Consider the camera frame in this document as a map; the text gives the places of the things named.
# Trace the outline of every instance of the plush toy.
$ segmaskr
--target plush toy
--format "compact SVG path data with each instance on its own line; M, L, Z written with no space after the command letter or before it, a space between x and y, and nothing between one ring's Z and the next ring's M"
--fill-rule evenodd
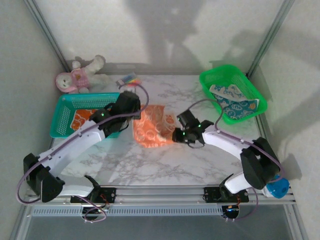
M105 65L105 61L100 56L95 56L93 62L82 67L78 61L72 62L72 71L60 73L55 78L58 89L64 93L89 93L89 87L96 84L105 84L109 77L105 74L96 74Z

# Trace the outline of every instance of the green basket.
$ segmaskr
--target green basket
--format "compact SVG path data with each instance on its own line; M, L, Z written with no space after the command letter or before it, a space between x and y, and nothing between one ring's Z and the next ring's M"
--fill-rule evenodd
M222 118L227 124L236 124L249 118L253 118L259 114L264 113L268 108L266 99L236 66L222 65L209 71L205 71L200 74L199 81L202 85L205 95L210 99L216 99L209 90L213 84L221 85L224 87L228 87L230 84L234 84L248 99L259 99L259 106L257 111L241 119L231 119L224 113ZM221 107L216 102L213 102L212 104L221 114Z
M50 136L52 138L67 138L75 131L71 128L77 109L101 109L109 103L115 103L118 92L64 94L56 104ZM117 138L119 132L113 133L109 138Z

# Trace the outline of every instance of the white wall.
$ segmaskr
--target white wall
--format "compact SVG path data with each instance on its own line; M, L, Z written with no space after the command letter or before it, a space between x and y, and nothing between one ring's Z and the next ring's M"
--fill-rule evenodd
M310 240L320 239L320 1L296 0L254 75L268 98L270 143Z
M100 54L108 73L190 74L223 63L247 72L283 0L36 2L67 60Z
M53 79L62 71L23 1L0 1L1 240L9 238L20 208L15 188L24 156L49 147L59 96Z

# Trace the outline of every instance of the white marble tabletop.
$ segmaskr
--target white marble tabletop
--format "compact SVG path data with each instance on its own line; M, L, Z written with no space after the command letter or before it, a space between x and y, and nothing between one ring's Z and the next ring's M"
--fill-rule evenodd
M121 76L111 76L116 81ZM205 98L196 75L142 75L142 85L150 104L165 105L165 111L178 115L192 103ZM104 91L115 92L110 84ZM137 89L141 104L146 97ZM193 107L200 120L215 122L219 114L210 102ZM259 137L254 118L234 125L222 120L219 127L234 134ZM219 184L232 173L241 171L241 162L231 154L211 145L192 149L175 143L159 148L143 148L133 139L132 125L118 138L105 139L89 148L62 172L65 175L92 176L100 185L207 185Z

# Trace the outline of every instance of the orange cloth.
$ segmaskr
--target orange cloth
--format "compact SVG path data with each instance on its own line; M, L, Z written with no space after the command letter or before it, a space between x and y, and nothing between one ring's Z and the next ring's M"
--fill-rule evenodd
M175 116L164 113L163 105L148 105L140 120L133 121L133 137L145 148L157 148L173 144L172 134L176 128Z
M97 109L77 109L74 113L74 117L71 123L73 130L78 130L87 121Z

